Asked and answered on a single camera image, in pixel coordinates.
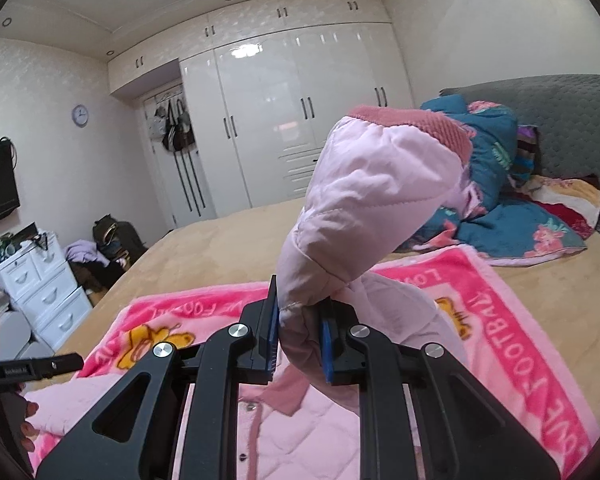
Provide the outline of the pink quilted jacket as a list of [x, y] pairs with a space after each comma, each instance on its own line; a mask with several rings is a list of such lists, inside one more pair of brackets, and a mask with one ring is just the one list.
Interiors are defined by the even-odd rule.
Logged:
[[[242, 479], [349, 479], [358, 452], [358, 390], [325, 382], [317, 304], [350, 304], [361, 323], [396, 344], [441, 344], [465, 361], [449, 315], [417, 287], [377, 274], [376, 264], [415, 234], [454, 193], [471, 154], [466, 127], [439, 112], [360, 106], [329, 133], [296, 224], [276, 266], [280, 364], [266, 386], [238, 391], [237, 474]], [[258, 285], [216, 286], [133, 300], [63, 384], [31, 394], [38, 404], [33, 460], [72, 455], [82, 479], [96, 453], [73, 444], [78, 420], [156, 344], [190, 349], [237, 321]]]

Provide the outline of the lilac clothes pile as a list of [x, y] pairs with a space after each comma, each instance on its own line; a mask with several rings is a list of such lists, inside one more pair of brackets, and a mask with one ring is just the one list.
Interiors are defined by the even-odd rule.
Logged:
[[74, 263], [99, 263], [109, 266], [110, 261], [98, 250], [95, 242], [76, 240], [65, 248], [65, 257]]

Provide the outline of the white drawer chest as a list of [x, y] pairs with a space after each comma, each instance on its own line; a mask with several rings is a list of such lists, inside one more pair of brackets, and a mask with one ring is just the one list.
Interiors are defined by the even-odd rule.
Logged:
[[92, 313], [55, 233], [43, 231], [0, 263], [0, 287], [28, 320], [36, 338], [59, 350]]

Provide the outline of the pink cartoon bear blanket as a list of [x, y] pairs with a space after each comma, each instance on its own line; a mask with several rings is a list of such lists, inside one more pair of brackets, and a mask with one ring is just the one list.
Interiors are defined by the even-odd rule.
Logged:
[[[563, 476], [585, 459], [600, 426], [557, 350], [513, 291], [469, 248], [383, 263], [385, 278], [419, 287], [452, 321], [482, 384], [552, 456]], [[200, 344], [264, 298], [262, 282], [216, 285], [133, 300], [64, 384], [32, 394], [34, 464], [155, 344]], [[358, 422], [286, 360], [267, 387], [239, 393], [237, 474], [242, 479], [354, 479]]]

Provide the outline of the black bag on floor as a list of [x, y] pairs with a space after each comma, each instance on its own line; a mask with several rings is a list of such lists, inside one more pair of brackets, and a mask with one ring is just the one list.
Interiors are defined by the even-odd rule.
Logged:
[[106, 214], [94, 222], [92, 235], [97, 250], [109, 260], [121, 260], [129, 269], [148, 251], [137, 230], [130, 222], [121, 221]]

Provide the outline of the blue flamingo print quilt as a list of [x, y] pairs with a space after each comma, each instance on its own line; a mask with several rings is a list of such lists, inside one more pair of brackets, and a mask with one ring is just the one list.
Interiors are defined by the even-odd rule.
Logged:
[[472, 153], [456, 190], [399, 252], [464, 244], [494, 266], [533, 266], [585, 250], [584, 239], [567, 222], [516, 194], [514, 161], [522, 129], [509, 107], [450, 94], [420, 108], [466, 127]]

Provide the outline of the red yellow striped blanket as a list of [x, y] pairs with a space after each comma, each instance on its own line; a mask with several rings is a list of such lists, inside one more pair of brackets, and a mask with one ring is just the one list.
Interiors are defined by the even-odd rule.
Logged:
[[595, 174], [569, 179], [534, 174], [517, 194], [554, 214], [584, 240], [600, 218], [600, 180]]

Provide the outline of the white door with hanging bags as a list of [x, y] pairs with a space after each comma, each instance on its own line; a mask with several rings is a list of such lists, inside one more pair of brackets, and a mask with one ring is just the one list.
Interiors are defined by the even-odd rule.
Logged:
[[176, 228], [216, 218], [182, 84], [143, 102], [152, 157], [160, 181], [160, 196], [169, 206]]

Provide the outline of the grey padded headboard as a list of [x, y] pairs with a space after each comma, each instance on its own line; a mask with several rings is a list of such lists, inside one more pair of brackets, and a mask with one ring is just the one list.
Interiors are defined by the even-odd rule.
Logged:
[[568, 178], [600, 179], [600, 75], [530, 76], [445, 88], [442, 96], [492, 101], [511, 108], [522, 124], [540, 130], [541, 170]]

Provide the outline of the white glossy wardrobe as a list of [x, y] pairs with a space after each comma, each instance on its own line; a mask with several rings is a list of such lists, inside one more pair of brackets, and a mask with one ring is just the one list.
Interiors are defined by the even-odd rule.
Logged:
[[[111, 93], [143, 102], [182, 84], [216, 218], [303, 196], [329, 131], [353, 107], [410, 107], [381, 0], [250, 0], [117, 55]], [[148, 141], [160, 205], [173, 226]]]

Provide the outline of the round purple wall clock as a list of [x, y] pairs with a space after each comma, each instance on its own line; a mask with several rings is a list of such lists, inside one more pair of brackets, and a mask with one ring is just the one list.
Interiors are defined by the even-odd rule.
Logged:
[[77, 127], [84, 128], [88, 124], [90, 114], [88, 114], [88, 109], [85, 105], [78, 104], [75, 107], [73, 107], [71, 112], [71, 118], [73, 123]]

